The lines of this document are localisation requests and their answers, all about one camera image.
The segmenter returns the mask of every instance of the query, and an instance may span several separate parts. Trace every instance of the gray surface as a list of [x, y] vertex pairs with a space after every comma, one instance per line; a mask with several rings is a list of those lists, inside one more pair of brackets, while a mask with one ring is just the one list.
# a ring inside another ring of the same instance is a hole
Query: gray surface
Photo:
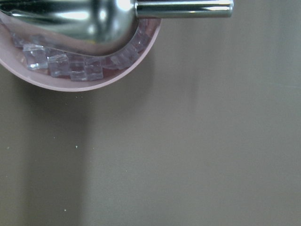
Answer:
[[85, 93], [1, 67], [0, 225], [301, 225], [300, 11], [165, 20], [130, 75]]

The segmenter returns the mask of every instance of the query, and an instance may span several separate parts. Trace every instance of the metal scoop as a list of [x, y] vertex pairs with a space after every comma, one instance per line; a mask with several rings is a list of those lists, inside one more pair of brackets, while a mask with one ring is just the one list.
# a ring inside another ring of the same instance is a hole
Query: metal scoop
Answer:
[[139, 18], [230, 17], [233, 0], [0, 0], [6, 26], [39, 45], [104, 56], [133, 37]]

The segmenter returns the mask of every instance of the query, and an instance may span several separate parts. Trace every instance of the scoop handle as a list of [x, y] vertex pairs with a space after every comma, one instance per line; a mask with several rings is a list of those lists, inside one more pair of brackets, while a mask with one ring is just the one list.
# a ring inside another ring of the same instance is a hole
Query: scoop handle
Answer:
[[138, 18], [230, 17], [233, 0], [137, 0]]

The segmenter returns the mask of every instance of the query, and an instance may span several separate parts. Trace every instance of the gray table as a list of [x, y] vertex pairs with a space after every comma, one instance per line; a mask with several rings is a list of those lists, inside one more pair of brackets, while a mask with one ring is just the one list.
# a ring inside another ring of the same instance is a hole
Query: gray table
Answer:
[[90, 92], [0, 67], [0, 225], [300, 225], [300, 12], [164, 20], [132, 73]]

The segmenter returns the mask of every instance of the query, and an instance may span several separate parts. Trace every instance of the pink rim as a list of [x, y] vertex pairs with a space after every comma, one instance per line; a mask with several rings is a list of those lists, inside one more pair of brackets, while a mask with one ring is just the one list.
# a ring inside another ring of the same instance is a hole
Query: pink rim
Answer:
[[139, 59], [126, 70], [118, 71], [117, 73], [114, 72], [112, 76], [104, 80], [74, 82], [69, 79], [52, 78], [49, 75], [27, 70], [24, 66], [22, 51], [13, 45], [9, 32], [2, 25], [0, 25], [0, 63], [17, 77], [42, 88], [65, 92], [98, 89], [123, 78], [135, 69], [146, 57], [157, 38], [161, 27], [161, 20], [150, 20], [149, 26], [154, 26], [153, 35], [146, 50], [141, 54]]

